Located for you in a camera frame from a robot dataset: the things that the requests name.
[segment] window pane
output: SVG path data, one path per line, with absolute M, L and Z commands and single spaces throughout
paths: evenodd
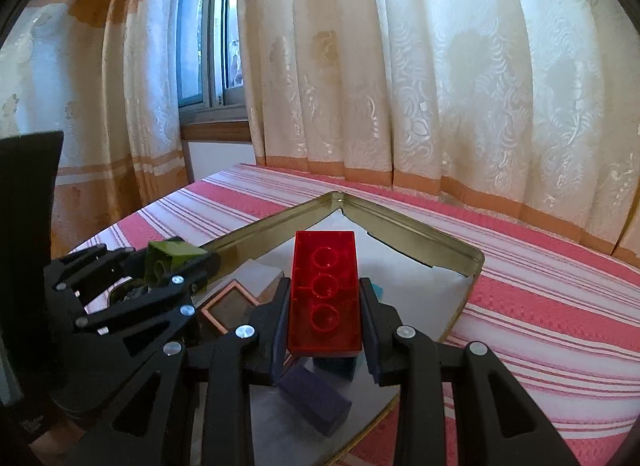
M 240 40 L 238 35 L 238 0 L 226 0 L 226 87 L 242 86 Z
M 178 100 L 202 100 L 202 0 L 178 1 Z

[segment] window frame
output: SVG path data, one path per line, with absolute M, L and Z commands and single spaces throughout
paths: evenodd
M 181 125 L 218 121 L 247 121 L 244 86 L 226 85 L 226 5 L 228 0 L 202 0 L 202 98 L 188 97 L 178 102 Z M 178 9 L 178 20 L 181 18 Z M 180 66 L 177 65 L 177 78 Z

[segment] floral curtain pattern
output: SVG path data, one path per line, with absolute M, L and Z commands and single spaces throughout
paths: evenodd
M 616 0 L 239 0 L 239 22 L 258 163 L 640 263 L 640 38 Z
M 0 135 L 65 131 L 55 256 L 187 184 L 177 1 L 31 0 L 0 50 Z

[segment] tablecloth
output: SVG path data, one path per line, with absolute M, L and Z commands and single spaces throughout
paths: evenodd
M 339 190 L 375 201 L 479 247 L 484 269 L 447 341 L 487 343 L 584 466 L 606 463 L 640 413 L 640 272 L 540 231 L 410 194 L 340 179 L 238 165 L 154 202 L 82 247 L 145 247 L 179 235 L 201 245 Z M 447 449 L 454 413 L 445 386 Z M 391 465 L 397 409 L 340 466 Z

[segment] purple block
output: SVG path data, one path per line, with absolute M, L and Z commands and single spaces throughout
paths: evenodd
M 289 369 L 278 387 L 302 417 L 324 436 L 333 435 L 349 415 L 351 401 L 302 365 Z

